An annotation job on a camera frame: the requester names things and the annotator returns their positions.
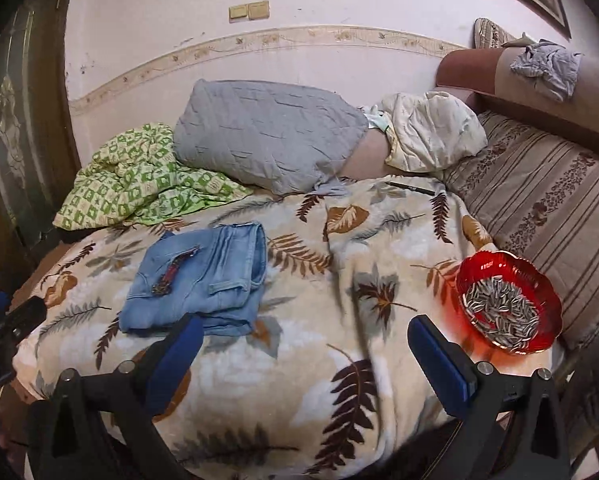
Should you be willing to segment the blue denim jeans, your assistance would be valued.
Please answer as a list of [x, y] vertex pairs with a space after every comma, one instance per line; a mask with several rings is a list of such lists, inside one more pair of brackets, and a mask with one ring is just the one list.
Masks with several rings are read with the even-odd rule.
[[192, 314], [206, 335], [245, 336], [256, 324], [267, 266], [259, 222], [165, 234], [144, 255], [119, 327], [160, 330]]

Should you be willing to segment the sunflower seeds pile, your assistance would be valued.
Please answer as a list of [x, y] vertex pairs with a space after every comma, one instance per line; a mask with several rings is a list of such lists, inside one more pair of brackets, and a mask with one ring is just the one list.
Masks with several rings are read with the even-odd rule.
[[474, 282], [462, 299], [469, 321], [503, 350], [525, 351], [538, 333], [537, 308], [519, 286], [505, 281], [502, 276]]

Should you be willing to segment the red glass bowl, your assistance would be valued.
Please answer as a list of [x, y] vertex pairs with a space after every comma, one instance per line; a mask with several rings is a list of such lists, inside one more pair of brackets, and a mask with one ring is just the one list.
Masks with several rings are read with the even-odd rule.
[[460, 264], [457, 289], [467, 323], [508, 354], [544, 352], [561, 334], [561, 299], [549, 278], [523, 258], [476, 252]]

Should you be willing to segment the brown wooden door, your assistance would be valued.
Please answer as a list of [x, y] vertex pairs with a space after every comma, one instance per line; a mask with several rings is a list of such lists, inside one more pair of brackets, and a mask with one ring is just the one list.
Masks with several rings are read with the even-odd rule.
[[55, 214], [80, 167], [65, 88], [69, 0], [24, 0], [0, 33], [0, 289], [60, 241]]

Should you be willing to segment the green checkered blanket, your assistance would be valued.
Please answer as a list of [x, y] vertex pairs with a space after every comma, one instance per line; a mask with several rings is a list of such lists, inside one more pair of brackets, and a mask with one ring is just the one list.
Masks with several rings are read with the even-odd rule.
[[250, 194], [250, 188], [221, 172], [179, 162], [172, 128], [156, 122], [126, 130], [104, 143], [78, 171], [53, 224], [65, 231], [124, 222], [154, 226]]

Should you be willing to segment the leaf-pattern beige blanket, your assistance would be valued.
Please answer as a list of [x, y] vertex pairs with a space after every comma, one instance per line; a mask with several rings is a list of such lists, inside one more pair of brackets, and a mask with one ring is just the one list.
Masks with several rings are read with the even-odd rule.
[[258, 194], [154, 228], [95, 232], [34, 286], [48, 317], [16, 354], [20, 384], [43, 399], [65, 368], [104, 374], [138, 359], [148, 340], [121, 333], [118, 315], [147, 248], [162, 234], [246, 222], [261, 223], [268, 249], [255, 327], [206, 337], [156, 420], [196, 479], [344, 479], [442, 424], [408, 346], [418, 314], [503, 373], [551, 363], [549, 352], [510, 356], [470, 333], [456, 276], [488, 237], [461, 198], [433, 178], [387, 177], [342, 197]]

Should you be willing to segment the striped brown sofa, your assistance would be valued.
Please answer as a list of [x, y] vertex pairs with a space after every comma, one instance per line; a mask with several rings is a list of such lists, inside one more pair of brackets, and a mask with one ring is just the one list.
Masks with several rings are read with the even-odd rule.
[[540, 94], [511, 70], [520, 48], [447, 54], [436, 86], [467, 100], [487, 146], [446, 170], [498, 248], [530, 261], [562, 301], [562, 342], [599, 337], [599, 60], [583, 56], [572, 99]]

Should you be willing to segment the black pen on blanket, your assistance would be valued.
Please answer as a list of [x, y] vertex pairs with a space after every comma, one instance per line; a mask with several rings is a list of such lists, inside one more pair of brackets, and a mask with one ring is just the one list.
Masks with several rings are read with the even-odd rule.
[[400, 190], [406, 190], [414, 193], [420, 193], [426, 196], [434, 197], [436, 196], [436, 192], [432, 190], [428, 190], [427, 188], [418, 188], [417, 186], [413, 186], [410, 184], [404, 184], [400, 182], [385, 182], [386, 184], [392, 186], [393, 188], [400, 188]]

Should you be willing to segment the cream crumpled pillow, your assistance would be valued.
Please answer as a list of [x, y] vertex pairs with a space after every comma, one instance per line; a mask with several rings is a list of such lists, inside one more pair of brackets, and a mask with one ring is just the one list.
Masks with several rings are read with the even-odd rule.
[[404, 172], [447, 169], [488, 144], [477, 115], [446, 91], [391, 94], [362, 113], [369, 127], [385, 136], [385, 164]]

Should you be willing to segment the grey quilted pillow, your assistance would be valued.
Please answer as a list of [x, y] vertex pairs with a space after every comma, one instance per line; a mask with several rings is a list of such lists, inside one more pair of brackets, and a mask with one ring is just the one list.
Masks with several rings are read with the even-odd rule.
[[182, 164], [276, 194], [331, 180], [368, 119], [336, 93], [297, 84], [200, 79], [173, 131]]

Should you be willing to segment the grey crumpled cloth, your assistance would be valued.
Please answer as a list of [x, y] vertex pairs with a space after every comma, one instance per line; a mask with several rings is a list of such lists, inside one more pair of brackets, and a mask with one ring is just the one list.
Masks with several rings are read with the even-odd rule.
[[526, 46], [510, 68], [538, 93], [563, 103], [575, 93], [582, 58], [580, 52], [542, 39]]

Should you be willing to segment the patterned cushion behind sofa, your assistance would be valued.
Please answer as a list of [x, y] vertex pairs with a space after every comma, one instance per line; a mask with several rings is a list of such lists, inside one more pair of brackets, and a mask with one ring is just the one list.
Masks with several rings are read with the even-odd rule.
[[473, 25], [473, 47], [475, 49], [498, 49], [513, 41], [515, 37], [488, 18], [476, 18]]

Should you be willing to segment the beige wall switch plate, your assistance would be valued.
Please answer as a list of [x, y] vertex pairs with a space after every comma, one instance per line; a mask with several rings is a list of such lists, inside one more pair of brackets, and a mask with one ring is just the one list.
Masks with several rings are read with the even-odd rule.
[[229, 21], [259, 21], [270, 18], [270, 2], [268, 0], [238, 4], [229, 7]]

